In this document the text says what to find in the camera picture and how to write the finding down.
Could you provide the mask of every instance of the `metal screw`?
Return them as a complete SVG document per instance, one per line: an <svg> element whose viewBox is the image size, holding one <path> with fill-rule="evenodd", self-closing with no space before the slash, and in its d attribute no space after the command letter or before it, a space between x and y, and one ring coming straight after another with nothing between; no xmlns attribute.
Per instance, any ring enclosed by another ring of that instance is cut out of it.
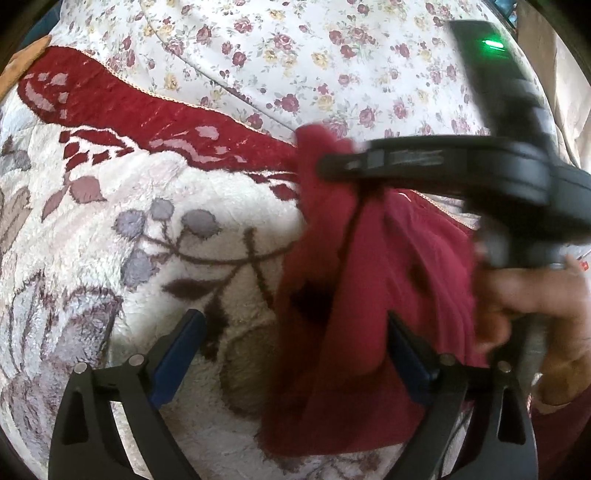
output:
<svg viewBox="0 0 591 480"><path fill-rule="evenodd" d="M504 374L508 374L511 371L511 364L505 360L501 360L496 366Z"/></svg>
<svg viewBox="0 0 591 480"><path fill-rule="evenodd" d="M74 365L74 373L83 374L84 372L86 372L87 368L88 365L86 365L84 362L79 362L76 365Z"/></svg>
<svg viewBox="0 0 591 480"><path fill-rule="evenodd" d="M445 365L446 367L450 367L452 365L455 365L456 357L454 357L450 353L442 353L441 355L439 355L439 363Z"/></svg>
<svg viewBox="0 0 591 480"><path fill-rule="evenodd" d="M139 367L141 364L144 363L144 356L140 353L136 353L135 355L129 357L128 362L132 367Z"/></svg>

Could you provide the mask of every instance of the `blue gripper pad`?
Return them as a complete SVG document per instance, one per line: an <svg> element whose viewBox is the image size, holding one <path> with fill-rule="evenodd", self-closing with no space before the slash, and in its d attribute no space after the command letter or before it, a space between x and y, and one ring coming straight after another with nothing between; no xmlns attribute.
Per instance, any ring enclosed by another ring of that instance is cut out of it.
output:
<svg viewBox="0 0 591 480"><path fill-rule="evenodd" d="M413 402L429 406L431 388L439 375L437 352L413 334L394 313L388 314L388 354Z"/></svg>
<svg viewBox="0 0 591 480"><path fill-rule="evenodd" d="M203 313L188 310L175 329L160 337L152 347L148 353L148 375L152 386L148 398L154 408L160 409L174 398L206 335Z"/></svg>

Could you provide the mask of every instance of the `beige curtain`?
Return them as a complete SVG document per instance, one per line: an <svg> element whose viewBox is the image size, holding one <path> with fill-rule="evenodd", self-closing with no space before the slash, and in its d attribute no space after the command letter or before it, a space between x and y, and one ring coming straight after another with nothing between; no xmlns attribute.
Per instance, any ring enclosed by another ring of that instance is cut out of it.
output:
<svg viewBox="0 0 591 480"><path fill-rule="evenodd" d="M554 114L560 154L591 171L589 82L554 29L524 0L517 5L517 22L519 46L538 75Z"/></svg>

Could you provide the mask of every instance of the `floral bedspread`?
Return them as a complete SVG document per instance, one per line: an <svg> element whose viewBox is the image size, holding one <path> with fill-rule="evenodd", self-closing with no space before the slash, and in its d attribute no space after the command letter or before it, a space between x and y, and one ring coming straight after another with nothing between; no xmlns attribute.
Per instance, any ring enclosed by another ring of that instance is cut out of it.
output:
<svg viewBox="0 0 591 480"><path fill-rule="evenodd" d="M65 0L57 46L0 106L0 426L39 478L73 365L145 352L188 308L209 334L162 413L204 480L383 478L401 446L281 459L256 442L304 227L284 160L309 122L486 133L451 18L496 22L477 0Z"/></svg>

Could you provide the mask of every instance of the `finger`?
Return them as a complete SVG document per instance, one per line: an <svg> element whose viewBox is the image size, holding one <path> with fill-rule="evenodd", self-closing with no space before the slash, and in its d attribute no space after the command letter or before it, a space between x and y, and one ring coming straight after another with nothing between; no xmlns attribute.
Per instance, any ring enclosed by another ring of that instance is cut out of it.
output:
<svg viewBox="0 0 591 480"><path fill-rule="evenodd" d="M478 271L473 289L484 304L499 305L519 313L577 318L586 313L588 296L585 279L579 272L572 268Z"/></svg>
<svg viewBox="0 0 591 480"><path fill-rule="evenodd" d="M476 343L481 352L503 345L511 335L511 320L499 307L477 304L475 320Z"/></svg>

